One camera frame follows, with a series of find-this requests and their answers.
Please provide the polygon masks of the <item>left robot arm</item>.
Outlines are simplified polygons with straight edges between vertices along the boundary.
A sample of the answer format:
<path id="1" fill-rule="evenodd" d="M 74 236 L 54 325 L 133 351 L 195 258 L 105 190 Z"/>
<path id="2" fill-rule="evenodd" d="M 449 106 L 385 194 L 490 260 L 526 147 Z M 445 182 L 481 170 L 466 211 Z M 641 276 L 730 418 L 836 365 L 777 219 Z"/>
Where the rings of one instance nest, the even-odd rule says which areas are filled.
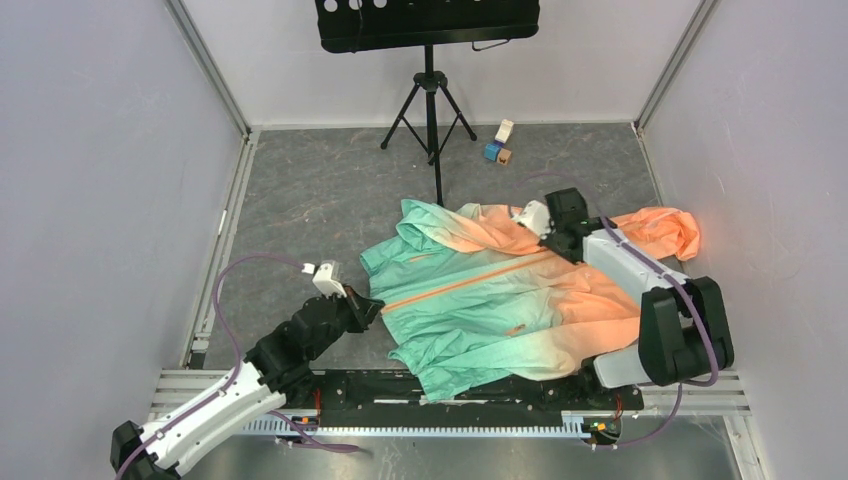
<path id="1" fill-rule="evenodd" d="M 116 478 L 181 479 L 256 418 L 285 404 L 306 405 L 314 394 L 311 362 L 344 334 L 367 331 L 384 306 L 350 286 L 307 300 L 212 386 L 157 420 L 116 427 Z"/>

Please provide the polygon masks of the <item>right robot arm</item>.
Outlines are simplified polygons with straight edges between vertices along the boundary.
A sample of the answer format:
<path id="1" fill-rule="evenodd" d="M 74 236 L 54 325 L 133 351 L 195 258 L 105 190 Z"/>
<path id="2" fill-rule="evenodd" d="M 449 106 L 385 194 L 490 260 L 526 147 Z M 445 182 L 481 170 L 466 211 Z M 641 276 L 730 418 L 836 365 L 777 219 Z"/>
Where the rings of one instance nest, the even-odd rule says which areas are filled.
<path id="1" fill-rule="evenodd" d="M 639 308 L 637 340 L 595 356 L 577 382 L 591 408 L 612 401 L 618 387 L 675 383 L 707 387 L 734 361 L 734 348 L 720 286 L 708 276 L 675 271 L 629 240 L 610 218 L 591 216 L 576 188 L 531 201 L 517 214 L 542 247 L 591 266 L 620 287 Z"/>

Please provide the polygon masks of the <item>green and orange jacket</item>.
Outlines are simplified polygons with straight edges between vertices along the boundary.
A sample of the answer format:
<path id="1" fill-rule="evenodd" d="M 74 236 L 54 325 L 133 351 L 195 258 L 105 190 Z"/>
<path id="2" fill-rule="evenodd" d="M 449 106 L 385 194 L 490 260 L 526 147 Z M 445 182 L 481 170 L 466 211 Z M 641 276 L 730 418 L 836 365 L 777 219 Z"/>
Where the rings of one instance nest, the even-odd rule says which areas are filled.
<path id="1" fill-rule="evenodd" d="M 433 401 L 510 375 L 575 373 L 633 344 L 640 308 L 613 280 L 541 247 L 507 205 L 406 199 L 395 235 L 360 261 L 402 362 Z"/>

